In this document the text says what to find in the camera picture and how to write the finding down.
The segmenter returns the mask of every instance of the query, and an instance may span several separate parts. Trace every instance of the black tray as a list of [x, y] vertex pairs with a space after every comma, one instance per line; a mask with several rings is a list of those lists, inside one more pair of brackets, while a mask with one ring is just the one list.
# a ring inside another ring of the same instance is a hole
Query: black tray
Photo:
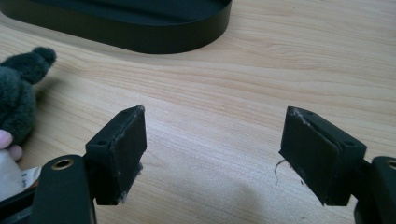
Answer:
[[228, 26], [232, 0], [0, 0], [8, 17], [138, 52], [198, 49]]

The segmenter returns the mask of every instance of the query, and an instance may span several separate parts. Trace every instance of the wooden table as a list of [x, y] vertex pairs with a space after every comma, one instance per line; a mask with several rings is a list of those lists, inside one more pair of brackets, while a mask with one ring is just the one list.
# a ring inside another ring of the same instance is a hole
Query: wooden table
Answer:
[[58, 61], [36, 86], [22, 169], [85, 153], [124, 108], [146, 108], [144, 170], [99, 223], [353, 223], [321, 206], [278, 154], [288, 105], [396, 157], [396, 2], [235, 0], [214, 43], [147, 55], [0, 16], [0, 60], [36, 46]]

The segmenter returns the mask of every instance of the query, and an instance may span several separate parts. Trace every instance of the gray plush toy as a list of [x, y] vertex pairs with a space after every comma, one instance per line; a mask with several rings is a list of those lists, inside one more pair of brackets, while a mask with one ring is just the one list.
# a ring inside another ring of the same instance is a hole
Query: gray plush toy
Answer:
[[0, 130], [11, 133], [12, 145], [20, 144], [35, 120], [34, 84], [56, 60], [53, 49], [35, 48], [0, 63]]

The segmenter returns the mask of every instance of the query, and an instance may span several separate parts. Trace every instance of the black plastic part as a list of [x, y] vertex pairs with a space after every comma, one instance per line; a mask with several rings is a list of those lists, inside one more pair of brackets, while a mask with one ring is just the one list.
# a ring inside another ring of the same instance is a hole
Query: black plastic part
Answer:
[[96, 223], [82, 157], [62, 156], [41, 170], [29, 224], [43, 223]]
[[97, 204], [123, 202], [139, 174], [147, 147], [144, 107], [121, 111], [86, 145], [91, 197]]
[[143, 53], [203, 47], [226, 30], [232, 0], [0, 0], [8, 17]]
[[319, 115], [288, 107], [279, 153], [322, 203], [347, 205], [366, 146]]
[[28, 223], [34, 197], [35, 188], [32, 188], [0, 202], [0, 223]]
[[370, 179], [381, 223], [396, 223], [396, 159], [391, 157], [374, 158]]

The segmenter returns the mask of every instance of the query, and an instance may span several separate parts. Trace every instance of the stuffed animal ear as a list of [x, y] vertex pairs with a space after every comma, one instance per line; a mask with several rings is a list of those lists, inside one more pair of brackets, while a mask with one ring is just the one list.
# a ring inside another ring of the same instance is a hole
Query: stuffed animal ear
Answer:
[[48, 73], [55, 61], [56, 53], [53, 49], [39, 47], [30, 53], [11, 56], [0, 66], [12, 68], [20, 74], [21, 79], [36, 84]]

